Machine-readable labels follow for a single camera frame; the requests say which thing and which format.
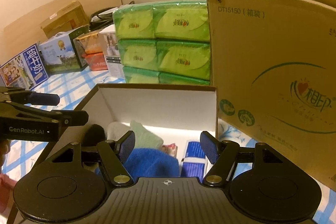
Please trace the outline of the white cloth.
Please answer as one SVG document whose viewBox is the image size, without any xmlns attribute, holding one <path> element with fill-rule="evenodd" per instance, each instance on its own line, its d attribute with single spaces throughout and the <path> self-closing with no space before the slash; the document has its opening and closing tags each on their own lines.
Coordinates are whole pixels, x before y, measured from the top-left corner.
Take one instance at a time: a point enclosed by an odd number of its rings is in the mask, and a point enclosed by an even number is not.
<svg viewBox="0 0 336 224">
<path fill-rule="evenodd" d="M 125 133 L 130 131 L 131 128 L 120 122 L 112 122 L 108 125 L 106 134 L 108 140 L 119 140 Z"/>
</svg>

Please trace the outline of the black red round pad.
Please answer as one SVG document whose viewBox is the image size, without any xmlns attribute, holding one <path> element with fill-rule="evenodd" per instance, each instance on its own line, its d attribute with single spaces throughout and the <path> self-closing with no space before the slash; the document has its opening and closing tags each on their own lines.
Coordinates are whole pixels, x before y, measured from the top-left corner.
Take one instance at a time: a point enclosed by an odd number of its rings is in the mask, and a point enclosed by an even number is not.
<svg viewBox="0 0 336 224">
<path fill-rule="evenodd" d="M 104 128 L 98 124 L 93 124 L 85 132 L 81 145 L 83 147 L 93 147 L 105 140 L 106 134 Z"/>
</svg>

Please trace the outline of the blue fluffy towel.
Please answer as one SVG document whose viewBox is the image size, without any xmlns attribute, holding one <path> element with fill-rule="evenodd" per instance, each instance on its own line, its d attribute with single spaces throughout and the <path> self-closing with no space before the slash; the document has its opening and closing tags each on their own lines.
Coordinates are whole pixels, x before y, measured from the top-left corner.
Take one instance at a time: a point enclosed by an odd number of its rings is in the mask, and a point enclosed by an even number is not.
<svg viewBox="0 0 336 224">
<path fill-rule="evenodd" d="M 140 177 L 174 178 L 180 176 L 178 160 L 153 148 L 135 148 L 123 166 L 134 181 Z"/>
</svg>

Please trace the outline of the light green towel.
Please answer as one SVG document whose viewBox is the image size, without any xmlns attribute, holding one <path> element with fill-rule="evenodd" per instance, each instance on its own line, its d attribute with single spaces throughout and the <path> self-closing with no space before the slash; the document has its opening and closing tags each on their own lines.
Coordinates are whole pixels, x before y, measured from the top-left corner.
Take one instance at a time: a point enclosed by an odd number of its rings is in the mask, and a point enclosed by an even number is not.
<svg viewBox="0 0 336 224">
<path fill-rule="evenodd" d="M 155 133 L 147 130 L 141 123 L 131 121 L 130 129 L 135 134 L 135 148 L 152 148 L 161 150 L 163 139 Z"/>
</svg>

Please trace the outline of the blue white leaflet packet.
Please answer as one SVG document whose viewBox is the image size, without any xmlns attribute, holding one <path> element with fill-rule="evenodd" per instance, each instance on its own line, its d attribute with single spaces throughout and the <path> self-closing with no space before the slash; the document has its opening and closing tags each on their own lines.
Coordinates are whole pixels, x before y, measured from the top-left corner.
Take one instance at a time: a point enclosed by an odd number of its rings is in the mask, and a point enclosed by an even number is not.
<svg viewBox="0 0 336 224">
<path fill-rule="evenodd" d="M 181 161 L 181 177 L 196 177 L 200 182 L 207 171 L 208 159 L 196 140 L 189 140 Z"/>
</svg>

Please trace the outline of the blue milk carton box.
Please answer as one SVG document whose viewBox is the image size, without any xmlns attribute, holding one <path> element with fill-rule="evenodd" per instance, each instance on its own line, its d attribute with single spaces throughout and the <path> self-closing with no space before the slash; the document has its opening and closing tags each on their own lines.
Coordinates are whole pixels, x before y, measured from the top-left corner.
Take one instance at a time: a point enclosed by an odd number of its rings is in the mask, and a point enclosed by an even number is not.
<svg viewBox="0 0 336 224">
<path fill-rule="evenodd" d="M 48 78 L 36 44 L 1 65 L 1 79 L 6 87 L 32 90 Z"/>
</svg>

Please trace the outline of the blue checked bed sheet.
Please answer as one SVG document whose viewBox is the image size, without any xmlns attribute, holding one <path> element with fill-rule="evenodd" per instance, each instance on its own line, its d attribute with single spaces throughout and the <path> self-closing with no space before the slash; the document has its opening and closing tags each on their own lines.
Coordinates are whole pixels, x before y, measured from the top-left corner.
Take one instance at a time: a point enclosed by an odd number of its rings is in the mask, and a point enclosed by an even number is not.
<svg viewBox="0 0 336 224">
<path fill-rule="evenodd" d="M 51 76 L 46 82 L 34 89 L 40 93 L 54 93 L 60 97 L 58 109 L 72 110 L 96 84 L 121 84 L 125 80 L 110 76 L 108 71 L 90 71 L 64 73 Z M 38 141 L 11 141 L 10 152 L 6 155 L 2 172 L 9 178 L 18 181 L 28 173 L 38 157 L 45 149 L 46 142 Z M 320 184 L 322 201 L 314 216 L 316 223 L 335 223 L 335 191 Z"/>
</svg>

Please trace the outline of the cow picture milk box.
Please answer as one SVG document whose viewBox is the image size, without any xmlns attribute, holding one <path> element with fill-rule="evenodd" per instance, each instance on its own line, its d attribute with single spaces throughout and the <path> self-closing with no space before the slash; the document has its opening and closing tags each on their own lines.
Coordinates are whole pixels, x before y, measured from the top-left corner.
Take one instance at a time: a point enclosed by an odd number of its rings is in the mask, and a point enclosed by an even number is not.
<svg viewBox="0 0 336 224">
<path fill-rule="evenodd" d="M 84 48 L 77 40 L 77 37 L 88 31 L 89 26 L 85 25 L 59 32 L 45 42 L 39 43 L 38 48 L 49 75 L 79 72 L 88 66 L 83 57 Z"/>
</svg>

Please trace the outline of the brown open shoe box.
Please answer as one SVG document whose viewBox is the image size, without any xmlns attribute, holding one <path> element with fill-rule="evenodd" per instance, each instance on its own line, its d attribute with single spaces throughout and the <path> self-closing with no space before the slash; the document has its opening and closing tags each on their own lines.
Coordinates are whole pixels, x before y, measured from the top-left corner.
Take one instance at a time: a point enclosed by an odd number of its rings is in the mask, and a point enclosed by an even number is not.
<svg viewBox="0 0 336 224">
<path fill-rule="evenodd" d="M 98 84 L 79 103 L 88 124 L 137 121 L 178 146 L 217 130 L 217 92 L 208 86 Z M 67 128 L 14 189 L 11 223 L 202 223 L 213 191 L 197 178 L 133 181 L 104 141 L 81 146 L 88 125 Z"/>
</svg>

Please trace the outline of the wooden headboard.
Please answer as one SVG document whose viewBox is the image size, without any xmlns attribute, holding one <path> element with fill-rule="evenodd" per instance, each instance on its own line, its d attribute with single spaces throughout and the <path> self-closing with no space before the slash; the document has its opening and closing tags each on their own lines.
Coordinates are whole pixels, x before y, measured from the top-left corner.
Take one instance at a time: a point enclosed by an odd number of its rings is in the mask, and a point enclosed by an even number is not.
<svg viewBox="0 0 336 224">
<path fill-rule="evenodd" d="M 46 38 L 43 27 L 50 20 L 55 20 L 76 6 L 81 6 L 84 13 L 90 16 L 99 9 L 121 5 L 122 0 L 54 0 L 30 11 L 6 26 L 3 32 L 3 39 L 8 43 L 21 39 L 36 42 Z"/>
</svg>

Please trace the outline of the orange black gift box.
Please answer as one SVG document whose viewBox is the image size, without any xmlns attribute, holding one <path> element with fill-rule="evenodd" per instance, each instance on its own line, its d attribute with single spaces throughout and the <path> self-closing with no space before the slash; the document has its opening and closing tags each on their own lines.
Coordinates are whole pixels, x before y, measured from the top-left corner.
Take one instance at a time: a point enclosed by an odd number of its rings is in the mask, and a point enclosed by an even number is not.
<svg viewBox="0 0 336 224">
<path fill-rule="evenodd" d="M 100 34 L 100 30 L 81 34 L 75 41 L 84 51 L 80 56 L 85 59 L 91 71 L 106 71 L 108 69 L 101 46 L 102 34 Z"/>
</svg>

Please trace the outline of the white product box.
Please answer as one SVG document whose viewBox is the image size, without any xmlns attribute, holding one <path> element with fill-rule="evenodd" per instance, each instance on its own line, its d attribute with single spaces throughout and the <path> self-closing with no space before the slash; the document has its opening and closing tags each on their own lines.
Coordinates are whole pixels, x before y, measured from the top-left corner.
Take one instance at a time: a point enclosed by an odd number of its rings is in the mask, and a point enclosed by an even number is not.
<svg viewBox="0 0 336 224">
<path fill-rule="evenodd" d="M 123 65 L 117 46 L 116 28 L 114 24 L 103 28 L 99 33 L 100 45 L 104 54 L 108 71 L 112 77 L 124 79 Z"/>
</svg>

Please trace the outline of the brown cardboard box behind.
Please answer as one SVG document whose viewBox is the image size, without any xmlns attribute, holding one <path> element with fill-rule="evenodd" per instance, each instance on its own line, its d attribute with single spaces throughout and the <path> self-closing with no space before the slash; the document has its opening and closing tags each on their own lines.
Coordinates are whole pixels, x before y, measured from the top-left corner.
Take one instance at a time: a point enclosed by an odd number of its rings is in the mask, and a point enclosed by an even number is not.
<svg viewBox="0 0 336 224">
<path fill-rule="evenodd" d="M 89 19 L 81 3 L 72 1 L 69 5 L 41 22 L 40 28 L 47 38 L 51 38 L 60 32 L 74 30 L 87 24 L 89 24 Z"/>
</svg>

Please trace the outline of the green tissue pack bundle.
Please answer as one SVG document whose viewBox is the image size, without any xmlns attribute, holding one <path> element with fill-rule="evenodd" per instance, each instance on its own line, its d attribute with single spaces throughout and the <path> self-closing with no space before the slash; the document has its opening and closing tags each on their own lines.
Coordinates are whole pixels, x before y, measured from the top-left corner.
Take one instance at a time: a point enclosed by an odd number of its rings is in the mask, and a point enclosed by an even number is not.
<svg viewBox="0 0 336 224">
<path fill-rule="evenodd" d="M 113 21 L 126 83 L 210 84 L 205 0 L 123 5 Z"/>
</svg>

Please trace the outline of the large cardboard box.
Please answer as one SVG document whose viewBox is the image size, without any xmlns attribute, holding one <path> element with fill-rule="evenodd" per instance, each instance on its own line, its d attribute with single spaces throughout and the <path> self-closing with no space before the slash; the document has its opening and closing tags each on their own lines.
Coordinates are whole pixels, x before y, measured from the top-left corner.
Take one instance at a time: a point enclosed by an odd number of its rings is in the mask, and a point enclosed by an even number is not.
<svg viewBox="0 0 336 224">
<path fill-rule="evenodd" d="M 219 117 L 335 188 L 335 0 L 207 0 Z"/>
</svg>

